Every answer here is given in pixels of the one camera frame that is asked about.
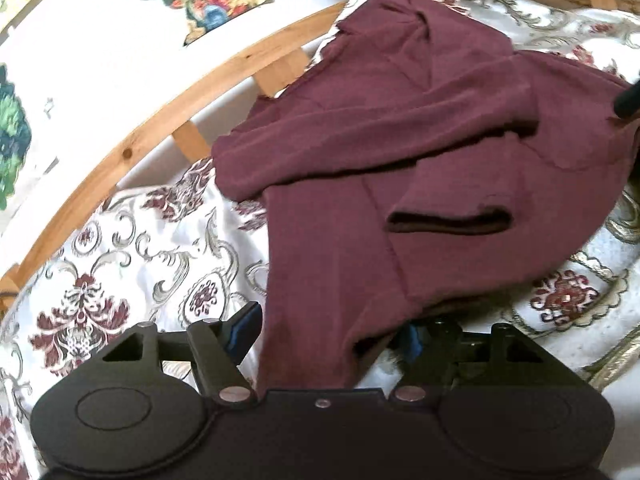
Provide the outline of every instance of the maroon garment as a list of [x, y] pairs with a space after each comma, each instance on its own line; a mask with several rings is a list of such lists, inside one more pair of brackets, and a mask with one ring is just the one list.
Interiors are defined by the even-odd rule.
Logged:
[[431, 0], [370, 0], [338, 27], [212, 150], [222, 193], [268, 209], [261, 389], [351, 386], [357, 342], [555, 268], [636, 156], [614, 76]]

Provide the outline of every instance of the wooden frame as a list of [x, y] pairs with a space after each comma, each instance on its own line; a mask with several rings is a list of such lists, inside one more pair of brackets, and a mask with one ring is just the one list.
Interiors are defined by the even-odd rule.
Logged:
[[[615, 0], [591, 1], [595, 7], [615, 8]], [[308, 63], [302, 46], [326, 33], [343, 7], [344, 3], [340, 3], [316, 12], [235, 54], [133, 130], [66, 200], [24, 261], [2, 277], [0, 290], [22, 288], [116, 184], [169, 135], [189, 161], [209, 155], [209, 146], [191, 118], [248, 77], [252, 76], [269, 96], [293, 82]], [[0, 312], [8, 303], [0, 299]]]

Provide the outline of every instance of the screw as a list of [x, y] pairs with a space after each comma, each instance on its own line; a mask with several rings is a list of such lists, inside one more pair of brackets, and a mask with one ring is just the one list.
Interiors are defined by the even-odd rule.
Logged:
[[245, 402], [251, 397], [251, 390], [244, 386], [228, 386], [218, 396], [225, 402]]
[[423, 400], [427, 396], [427, 392], [420, 386], [400, 386], [395, 395], [396, 399], [404, 402], [417, 402], [418, 400]]

